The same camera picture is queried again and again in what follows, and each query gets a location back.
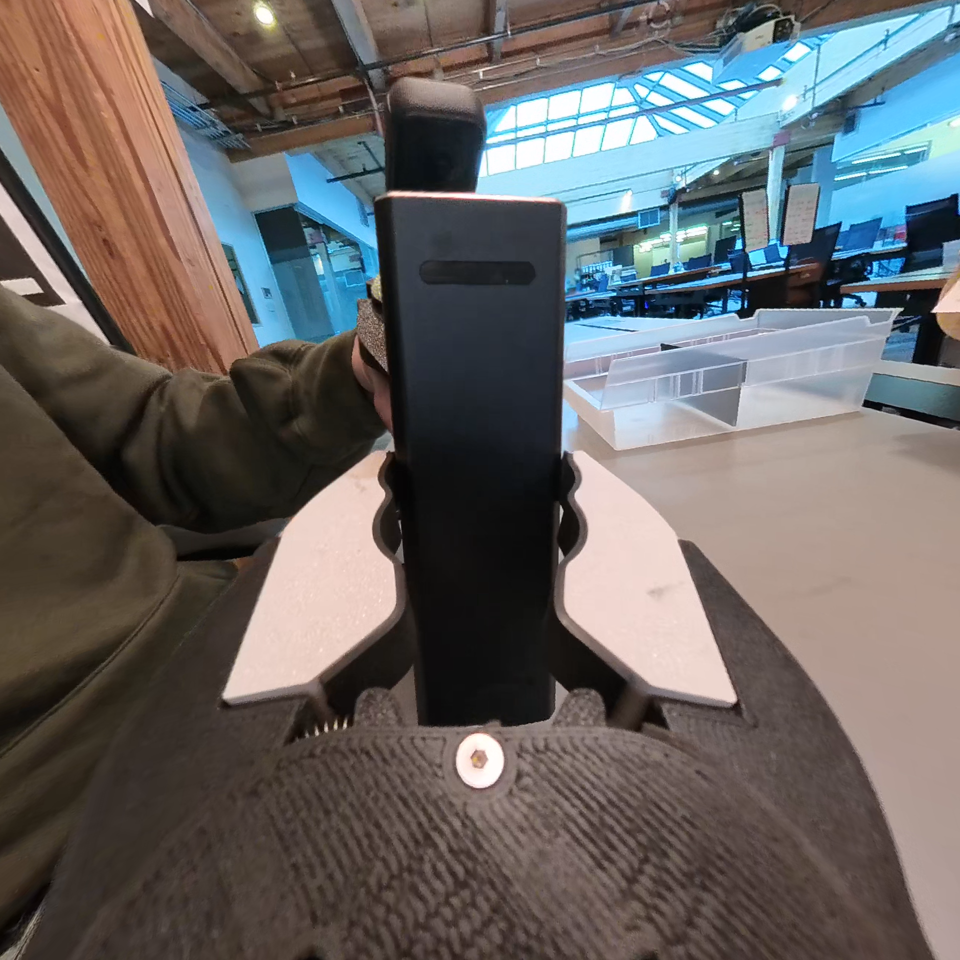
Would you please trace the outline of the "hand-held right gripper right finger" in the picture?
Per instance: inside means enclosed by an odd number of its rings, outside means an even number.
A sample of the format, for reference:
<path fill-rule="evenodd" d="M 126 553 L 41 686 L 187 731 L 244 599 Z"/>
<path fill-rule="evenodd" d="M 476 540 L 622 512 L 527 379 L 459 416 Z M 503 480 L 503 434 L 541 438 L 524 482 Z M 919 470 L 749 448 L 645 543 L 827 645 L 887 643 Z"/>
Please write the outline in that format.
<path fill-rule="evenodd" d="M 584 451 L 561 462 L 554 609 L 585 654 L 639 694 L 720 710 L 738 702 L 678 535 Z"/>

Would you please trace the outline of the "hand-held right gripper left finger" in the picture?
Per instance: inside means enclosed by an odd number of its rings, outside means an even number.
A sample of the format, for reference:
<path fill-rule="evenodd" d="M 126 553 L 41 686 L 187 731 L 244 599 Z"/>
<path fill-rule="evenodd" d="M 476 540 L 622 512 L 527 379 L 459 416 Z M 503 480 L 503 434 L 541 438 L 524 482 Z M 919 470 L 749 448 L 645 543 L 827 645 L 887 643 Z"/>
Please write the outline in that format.
<path fill-rule="evenodd" d="M 306 698 L 351 707 L 375 682 L 359 660 L 402 622 L 405 586 L 391 452 L 374 451 L 299 509 L 280 534 L 222 689 L 229 707 Z"/>

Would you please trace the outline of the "black rectangular box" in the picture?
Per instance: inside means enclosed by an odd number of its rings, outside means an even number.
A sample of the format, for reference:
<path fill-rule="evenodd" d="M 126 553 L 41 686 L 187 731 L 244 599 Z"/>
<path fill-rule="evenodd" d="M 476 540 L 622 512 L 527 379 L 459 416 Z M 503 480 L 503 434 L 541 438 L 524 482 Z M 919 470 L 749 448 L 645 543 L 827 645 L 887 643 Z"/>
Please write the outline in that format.
<path fill-rule="evenodd" d="M 391 191 L 375 218 L 421 720 L 546 720 L 566 209 Z"/>

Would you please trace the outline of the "person's left forearm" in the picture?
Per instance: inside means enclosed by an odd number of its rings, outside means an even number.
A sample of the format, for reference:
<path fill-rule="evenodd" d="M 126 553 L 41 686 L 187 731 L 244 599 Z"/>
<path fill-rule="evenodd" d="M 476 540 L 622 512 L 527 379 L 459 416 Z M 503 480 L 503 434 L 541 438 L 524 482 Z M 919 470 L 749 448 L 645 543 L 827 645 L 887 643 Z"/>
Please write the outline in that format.
<path fill-rule="evenodd" d="M 173 374 L 150 399 L 139 510 L 221 533 L 291 517 L 385 432 L 352 370 L 356 334 L 279 342 L 221 377 Z"/>

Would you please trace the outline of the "long wooden office desk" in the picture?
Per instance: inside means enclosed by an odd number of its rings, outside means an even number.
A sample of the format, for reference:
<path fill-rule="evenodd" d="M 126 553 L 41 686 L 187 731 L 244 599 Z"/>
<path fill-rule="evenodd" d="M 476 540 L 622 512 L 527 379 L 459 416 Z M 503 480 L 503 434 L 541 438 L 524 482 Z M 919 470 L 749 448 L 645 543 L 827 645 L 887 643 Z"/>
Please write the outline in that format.
<path fill-rule="evenodd" d="M 809 285 L 821 282 L 825 264 L 812 259 L 790 263 L 764 270 L 716 271 L 699 276 L 696 279 L 684 279 L 683 274 L 671 274 L 668 277 L 645 278 L 641 281 L 612 287 L 607 291 L 611 297 L 632 299 L 654 299 L 678 297 L 687 294 L 704 296 L 713 291 L 748 290 L 756 286 Z"/>

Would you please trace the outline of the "person's left hand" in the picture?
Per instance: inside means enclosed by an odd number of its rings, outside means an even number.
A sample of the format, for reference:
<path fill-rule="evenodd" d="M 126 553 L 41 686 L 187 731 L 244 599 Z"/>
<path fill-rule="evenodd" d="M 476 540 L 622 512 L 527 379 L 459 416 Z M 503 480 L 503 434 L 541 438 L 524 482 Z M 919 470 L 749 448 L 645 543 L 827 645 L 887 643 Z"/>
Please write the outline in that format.
<path fill-rule="evenodd" d="M 359 386 L 366 392 L 386 430 L 394 433 L 389 374 L 378 364 L 373 354 L 356 337 L 351 351 L 351 369 Z"/>

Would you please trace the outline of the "skylight windows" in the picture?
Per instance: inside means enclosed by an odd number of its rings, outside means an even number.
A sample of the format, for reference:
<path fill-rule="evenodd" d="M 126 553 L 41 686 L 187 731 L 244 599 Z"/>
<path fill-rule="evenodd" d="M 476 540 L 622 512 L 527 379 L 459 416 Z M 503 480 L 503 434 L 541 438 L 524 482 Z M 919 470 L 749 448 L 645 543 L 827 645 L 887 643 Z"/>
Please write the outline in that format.
<path fill-rule="evenodd" d="M 597 81 L 529 97 L 486 113 L 481 177 L 711 130 L 739 119 L 813 53 L 823 36 L 721 59 Z"/>

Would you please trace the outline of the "glass partition door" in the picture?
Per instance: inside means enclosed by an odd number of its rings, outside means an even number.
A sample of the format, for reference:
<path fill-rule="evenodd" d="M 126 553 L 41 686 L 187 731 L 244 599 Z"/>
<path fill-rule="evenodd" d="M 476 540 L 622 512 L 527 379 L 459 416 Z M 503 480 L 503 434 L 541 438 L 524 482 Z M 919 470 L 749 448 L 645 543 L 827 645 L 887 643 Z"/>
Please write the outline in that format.
<path fill-rule="evenodd" d="M 294 338 L 323 342 L 354 330 L 378 273 L 375 246 L 300 204 L 254 213 Z"/>

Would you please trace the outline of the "person's green jacket torso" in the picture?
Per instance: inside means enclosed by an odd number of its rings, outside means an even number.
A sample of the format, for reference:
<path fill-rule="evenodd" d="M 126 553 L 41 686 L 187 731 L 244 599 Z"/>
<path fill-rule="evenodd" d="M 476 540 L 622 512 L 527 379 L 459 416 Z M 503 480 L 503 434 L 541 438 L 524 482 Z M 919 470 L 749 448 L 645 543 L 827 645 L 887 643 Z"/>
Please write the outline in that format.
<path fill-rule="evenodd" d="M 2 290 L 2 934 L 50 882 L 151 678 L 236 577 L 139 510 L 177 372 Z"/>

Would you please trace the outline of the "clear plastic divider tray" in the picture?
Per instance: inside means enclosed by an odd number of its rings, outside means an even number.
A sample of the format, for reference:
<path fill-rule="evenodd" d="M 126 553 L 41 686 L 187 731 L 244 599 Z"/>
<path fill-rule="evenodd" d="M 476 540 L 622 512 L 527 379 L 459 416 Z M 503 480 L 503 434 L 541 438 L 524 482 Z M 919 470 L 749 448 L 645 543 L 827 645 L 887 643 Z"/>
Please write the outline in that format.
<path fill-rule="evenodd" d="M 901 313 L 765 308 L 570 342 L 566 403 L 613 450 L 857 412 Z"/>

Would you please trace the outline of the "wooden pillar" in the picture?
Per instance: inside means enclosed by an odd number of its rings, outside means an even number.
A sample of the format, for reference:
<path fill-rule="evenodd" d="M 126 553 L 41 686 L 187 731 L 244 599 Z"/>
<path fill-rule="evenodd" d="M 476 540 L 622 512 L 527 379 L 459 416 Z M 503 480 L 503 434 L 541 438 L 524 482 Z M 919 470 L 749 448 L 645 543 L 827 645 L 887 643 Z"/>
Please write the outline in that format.
<path fill-rule="evenodd" d="M 129 2 L 2 2 L 2 106 L 126 341 L 227 373 L 257 338 Z"/>

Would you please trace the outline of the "paper flip chart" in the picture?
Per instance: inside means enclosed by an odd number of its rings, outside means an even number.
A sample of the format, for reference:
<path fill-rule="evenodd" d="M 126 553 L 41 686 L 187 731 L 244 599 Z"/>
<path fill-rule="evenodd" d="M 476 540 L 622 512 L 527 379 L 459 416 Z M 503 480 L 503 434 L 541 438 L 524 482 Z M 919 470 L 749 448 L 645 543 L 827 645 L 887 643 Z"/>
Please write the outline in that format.
<path fill-rule="evenodd" d="M 796 247 L 812 241 L 818 217 L 821 186 L 817 182 L 787 185 L 779 245 Z"/>
<path fill-rule="evenodd" d="M 769 198 L 765 187 L 739 196 L 740 233 L 747 253 L 763 250 L 771 242 Z"/>

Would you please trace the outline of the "ceiling mounted equipment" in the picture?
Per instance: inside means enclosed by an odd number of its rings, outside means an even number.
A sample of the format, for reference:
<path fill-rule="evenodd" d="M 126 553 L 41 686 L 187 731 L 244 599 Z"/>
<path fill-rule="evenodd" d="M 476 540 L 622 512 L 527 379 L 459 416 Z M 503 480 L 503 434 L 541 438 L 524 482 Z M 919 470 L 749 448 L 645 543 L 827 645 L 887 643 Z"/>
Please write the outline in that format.
<path fill-rule="evenodd" d="M 723 41 L 712 68 L 719 85 L 743 56 L 798 39 L 801 21 L 772 2 L 750 2 L 734 10 L 723 23 Z"/>

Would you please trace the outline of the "white adjoining table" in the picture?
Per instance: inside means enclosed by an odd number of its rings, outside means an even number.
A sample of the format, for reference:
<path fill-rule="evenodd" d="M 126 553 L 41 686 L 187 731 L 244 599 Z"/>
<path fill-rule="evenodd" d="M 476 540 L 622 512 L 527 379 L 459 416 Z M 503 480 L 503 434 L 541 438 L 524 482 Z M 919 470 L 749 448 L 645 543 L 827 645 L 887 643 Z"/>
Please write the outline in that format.
<path fill-rule="evenodd" d="M 959 429 L 959 370 L 879 361 L 863 406 L 905 419 Z"/>

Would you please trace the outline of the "row of black office chairs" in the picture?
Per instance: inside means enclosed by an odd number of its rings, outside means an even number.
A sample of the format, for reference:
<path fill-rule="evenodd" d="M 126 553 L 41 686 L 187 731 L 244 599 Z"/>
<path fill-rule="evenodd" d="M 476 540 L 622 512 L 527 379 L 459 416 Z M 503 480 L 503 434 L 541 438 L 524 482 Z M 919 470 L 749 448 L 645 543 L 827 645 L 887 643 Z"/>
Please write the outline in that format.
<path fill-rule="evenodd" d="M 843 284 L 879 279 L 909 271 L 944 267 L 953 270 L 950 258 L 958 253 L 958 193 L 907 205 L 903 221 L 884 226 L 882 217 L 844 227 L 842 222 L 815 227 L 812 241 L 800 246 L 770 243 L 747 252 L 738 233 L 720 238 L 710 253 L 670 265 L 654 264 L 641 275 L 636 267 L 640 255 L 631 247 L 601 250 L 601 260 L 582 263 L 580 285 L 566 294 L 568 322 L 596 316 L 637 317 L 654 306 L 678 314 L 697 314 L 709 308 L 748 306 L 842 306 L 851 299 L 863 305 L 859 296 L 843 297 Z M 812 259 L 824 264 L 817 284 L 755 286 L 748 290 L 712 291 L 707 296 L 685 294 L 655 298 L 623 298 L 608 291 L 619 285 L 645 279 L 683 275 L 696 280 L 716 272 L 764 270 Z"/>

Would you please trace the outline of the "black framed wall board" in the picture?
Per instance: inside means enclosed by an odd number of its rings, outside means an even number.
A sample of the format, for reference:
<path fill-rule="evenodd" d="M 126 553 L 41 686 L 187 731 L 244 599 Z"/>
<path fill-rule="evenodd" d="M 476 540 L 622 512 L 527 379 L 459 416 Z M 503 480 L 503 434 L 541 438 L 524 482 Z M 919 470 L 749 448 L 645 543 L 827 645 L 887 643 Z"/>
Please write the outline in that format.
<path fill-rule="evenodd" d="M 1 284 L 71 320 L 115 350 L 135 354 L 5 153 L 1 154 Z"/>

